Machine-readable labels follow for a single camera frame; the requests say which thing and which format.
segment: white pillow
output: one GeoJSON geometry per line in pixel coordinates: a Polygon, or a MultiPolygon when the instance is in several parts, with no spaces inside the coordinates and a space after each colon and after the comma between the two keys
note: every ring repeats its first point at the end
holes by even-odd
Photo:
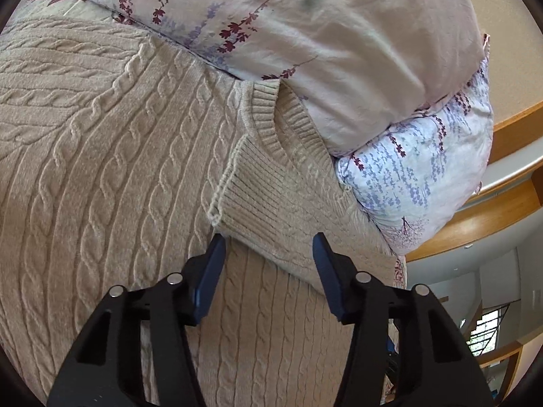
{"type": "Polygon", "coordinates": [[[486,58],[441,111],[419,112],[336,161],[396,254],[431,239],[478,187],[492,147],[486,58]]]}
{"type": "Polygon", "coordinates": [[[288,78],[346,155],[448,99],[483,59],[470,0],[90,0],[246,80],[288,78]]]}

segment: window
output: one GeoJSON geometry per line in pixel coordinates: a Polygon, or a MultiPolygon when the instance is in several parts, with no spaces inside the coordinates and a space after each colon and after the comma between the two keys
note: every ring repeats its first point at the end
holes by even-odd
{"type": "Polygon", "coordinates": [[[477,328],[471,332],[468,345],[475,356],[490,352],[496,348],[500,323],[505,316],[509,305],[500,307],[483,315],[477,321],[477,328]]]}

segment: silver rivet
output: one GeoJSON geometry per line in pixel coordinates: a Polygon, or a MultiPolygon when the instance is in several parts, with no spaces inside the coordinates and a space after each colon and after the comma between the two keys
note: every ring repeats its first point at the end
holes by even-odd
{"type": "Polygon", "coordinates": [[[169,284],[179,284],[183,281],[183,276],[178,272],[174,272],[168,276],[167,281],[169,284]]]}
{"type": "Polygon", "coordinates": [[[356,281],[361,283],[369,283],[371,281],[371,276],[367,272],[358,272],[356,274],[356,281]]]}
{"type": "Polygon", "coordinates": [[[425,284],[418,284],[417,286],[415,286],[415,292],[425,297],[430,293],[430,288],[425,284]]]}
{"type": "Polygon", "coordinates": [[[112,297],[118,297],[119,295],[122,295],[123,292],[124,288],[118,284],[111,287],[111,289],[109,290],[109,295],[111,295],[112,297]]]}

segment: ceiling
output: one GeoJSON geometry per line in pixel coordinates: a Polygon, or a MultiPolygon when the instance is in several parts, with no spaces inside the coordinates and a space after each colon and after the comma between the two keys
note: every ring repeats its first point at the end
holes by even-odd
{"type": "Polygon", "coordinates": [[[407,264],[408,286],[417,283],[433,284],[477,271],[487,261],[494,260],[514,249],[543,224],[543,208],[521,221],[477,240],[469,249],[460,247],[407,264]]]}

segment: cable knit pattern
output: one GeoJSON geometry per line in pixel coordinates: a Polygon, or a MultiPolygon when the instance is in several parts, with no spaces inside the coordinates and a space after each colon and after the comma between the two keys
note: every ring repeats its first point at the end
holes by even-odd
{"type": "MultiPolygon", "coordinates": [[[[7,26],[0,342],[40,400],[104,292],[180,270],[209,242],[209,217],[238,240],[210,314],[187,332],[207,404],[331,404],[352,329],[314,289],[312,232],[384,281],[394,258],[335,181],[298,98],[279,81],[237,81],[134,27],[64,17],[7,26]],[[281,216],[282,200],[292,212],[281,216]]],[[[142,371],[157,403],[145,324],[142,371]]]]}

